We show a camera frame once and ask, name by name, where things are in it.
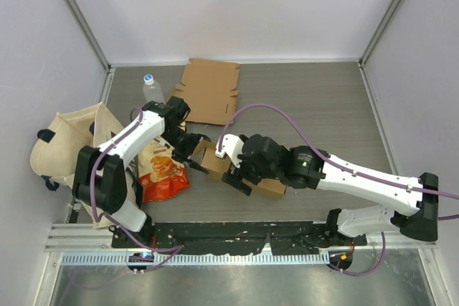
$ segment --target cardboard box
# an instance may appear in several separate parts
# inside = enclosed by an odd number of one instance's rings
[[[183,98],[191,112],[187,121],[225,125],[236,112],[239,64],[190,59],[172,96]]]
[[[209,171],[208,177],[210,179],[221,181],[223,173],[228,171],[231,165],[229,158],[220,159],[215,156],[215,143],[203,140],[194,151],[194,155],[204,151],[201,160],[201,166]],[[256,186],[249,181],[243,180],[248,186],[252,188],[253,193],[258,193],[272,199],[281,199],[285,195],[286,187],[275,179],[263,179]]]

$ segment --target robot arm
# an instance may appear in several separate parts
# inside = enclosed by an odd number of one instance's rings
[[[438,199],[411,188],[437,190],[438,178],[424,173],[420,178],[393,176],[357,166],[321,151],[332,163],[346,166],[353,174],[323,161],[308,146],[288,150],[273,139],[253,135],[225,135],[222,150],[217,145],[216,156],[228,156],[232,165],[223,175],[225,183],[250,195],[251,188],[244,179],[257,185],[263,178],[275,178],[293,188],[319,188],[348,193],[378,203],[365,209],[334,209],[328,214],[331,232],[347,237],[365,233],[400,230],[413,239],[433,242],[437,240]],[[357,175],[365,173],[388,182],[407,185],[406,190],[381,184]]]
[[[125,169],[143,147],[154,138],[161,136],[174,150],[172,158],[191,168],[207,172],[191,159],[199,142],[207,137],[186,133],[180,128],[190,109],[180,98],[171,97],[167,104],[149,102],[143,108],[143,116],[138,116],[117,136],[97,148],[85,146],[78,153],[72,194],[75,198],[90,202],[90,174],[100,154],[114,144],[101,160],[95,178],[96,206],[109,214],[118,223],[132,232],[149,232],[152,220],[127,198]]]

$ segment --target orange snack bag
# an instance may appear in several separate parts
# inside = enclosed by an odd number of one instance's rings
[[[189,187],[185,166],[172,159],[172,150],[164,139],[157,138],[138,154],[142,202],[164,201]]]

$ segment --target canvas tote bag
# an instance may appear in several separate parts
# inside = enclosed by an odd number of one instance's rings
[[[103,103],[67,114],[57,114],[48,128],[39,130],[38,141],[30,156],[33,171],[40,175],[49,190],[60,185],[72,188],[77,157],[80,149],[88,145],[97,147],[122,131],[123,126]],[[126,169],[128,199],[140,206],[142,187],[137,181],[136,164]],[[91,218],[91,206],[82,202]],[[105,217],[95,228],[107,227],[112,223]]]

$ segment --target gray table surface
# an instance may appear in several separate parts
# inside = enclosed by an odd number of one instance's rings
[[[184,66],[118,67],[108,108],[129,124],[134,106],[143,105],[143,76],[152,74],[168,95]],[[281,107],[321,149],[369,168],[390,172],[376,121],[355,62],[243,64],[238,108],[254,102]],[[222,126],[187,124],[189,132],[218,139]],[[303,144],[277,113],[254,109],[241,115],[231,133],[267,135],[287,147]],[[288,189],[283,199],[246,197],[198,171],[188,171],[191,187],[168,201],[143,205],[155,221],[324,220],[334,208],[357,209],[371,202],[344,193]]]

